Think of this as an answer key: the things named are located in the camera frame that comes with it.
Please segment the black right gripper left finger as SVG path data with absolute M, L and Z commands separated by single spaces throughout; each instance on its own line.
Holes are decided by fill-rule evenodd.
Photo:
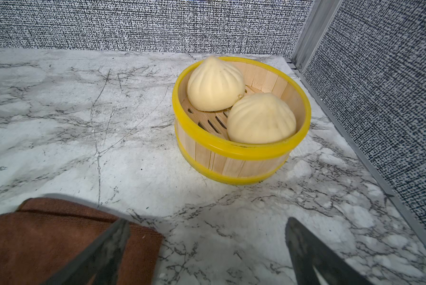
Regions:
M 130 223 L 125 219 L 118 219 L 44 284 L 115 285 L 129 237 Z

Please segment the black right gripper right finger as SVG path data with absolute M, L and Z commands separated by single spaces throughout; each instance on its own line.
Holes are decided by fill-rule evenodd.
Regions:
M 294 217 L 285 226 L 285 243 L 299 285 L 318 285 L 318 275 L 328 285 L 371 283 Z

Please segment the brown microfibre cloth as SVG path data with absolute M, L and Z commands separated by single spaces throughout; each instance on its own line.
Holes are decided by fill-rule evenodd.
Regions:
M 0 215 L 0 285 L 39 285 L 118 217 L 55 198 L 31 198 Z M 151 285 L 163 235 L 130 223 L 117 285 Z

